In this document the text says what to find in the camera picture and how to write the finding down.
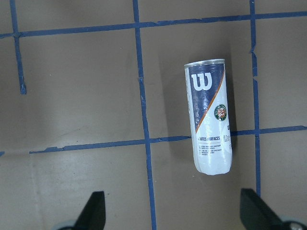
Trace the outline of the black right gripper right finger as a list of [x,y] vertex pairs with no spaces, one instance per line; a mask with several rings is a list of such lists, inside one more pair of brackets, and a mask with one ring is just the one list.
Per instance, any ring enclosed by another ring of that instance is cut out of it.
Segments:
[[283,222],[253,189],[241,189],[240,220],[246,230],[288,229],[287,223]]

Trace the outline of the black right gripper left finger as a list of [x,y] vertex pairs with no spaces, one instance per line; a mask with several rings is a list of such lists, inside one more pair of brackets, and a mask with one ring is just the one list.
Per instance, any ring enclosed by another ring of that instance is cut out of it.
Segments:
[[106,224],[104,191],[93,192],[77,218],[74,230],[103,230]]

